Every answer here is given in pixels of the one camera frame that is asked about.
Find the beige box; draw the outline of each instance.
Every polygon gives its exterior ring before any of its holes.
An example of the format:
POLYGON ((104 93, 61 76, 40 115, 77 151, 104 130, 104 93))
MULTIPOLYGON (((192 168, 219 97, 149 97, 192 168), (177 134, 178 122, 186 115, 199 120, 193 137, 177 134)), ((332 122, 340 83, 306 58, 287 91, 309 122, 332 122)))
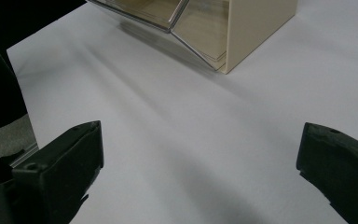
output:
POLYGON ((297 0, 89 0, 173 35, 228 74, 296 14, 297 0))

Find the table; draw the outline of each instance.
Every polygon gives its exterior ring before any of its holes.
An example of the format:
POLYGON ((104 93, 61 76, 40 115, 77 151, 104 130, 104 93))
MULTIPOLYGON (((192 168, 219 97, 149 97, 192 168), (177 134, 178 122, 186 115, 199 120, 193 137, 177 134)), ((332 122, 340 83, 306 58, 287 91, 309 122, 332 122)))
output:
POLYGON ((305 122, 358 139, 358 1, 299 0, 227 76, 90 3, 7 52, 39 147, 102 122, 72 223, 346 223, 296 156, 305 122))

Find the white table surface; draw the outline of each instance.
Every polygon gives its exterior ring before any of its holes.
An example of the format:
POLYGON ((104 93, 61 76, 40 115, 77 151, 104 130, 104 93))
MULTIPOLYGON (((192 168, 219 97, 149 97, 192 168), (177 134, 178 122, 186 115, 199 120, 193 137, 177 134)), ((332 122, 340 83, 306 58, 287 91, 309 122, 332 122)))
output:
POLYGON ((299 0, 227 76, 160 44, 87 3, 8 50, 39 147, 102 122, 72 223, 346 223, 296 156, 305 122, 358 139, 358 1, 299 0))

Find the transparent acrylic box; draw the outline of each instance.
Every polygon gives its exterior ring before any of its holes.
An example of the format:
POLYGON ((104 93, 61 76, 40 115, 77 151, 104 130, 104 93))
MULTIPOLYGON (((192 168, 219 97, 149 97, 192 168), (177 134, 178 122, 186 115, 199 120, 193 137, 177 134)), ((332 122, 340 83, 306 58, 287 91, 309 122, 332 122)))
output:
POLYGON ((172 35, 229 73, 296 14, 297 0, 89 0, 172 35))

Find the clear plastic box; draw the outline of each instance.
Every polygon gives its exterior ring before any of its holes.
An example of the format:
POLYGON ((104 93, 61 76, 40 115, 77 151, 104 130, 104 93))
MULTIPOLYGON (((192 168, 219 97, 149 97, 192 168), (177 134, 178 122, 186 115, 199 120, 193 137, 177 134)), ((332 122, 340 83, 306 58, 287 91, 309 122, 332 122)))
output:
POLYGON ((89 0, 174 36, 227 74, 296 13, 297 0, 89 0))

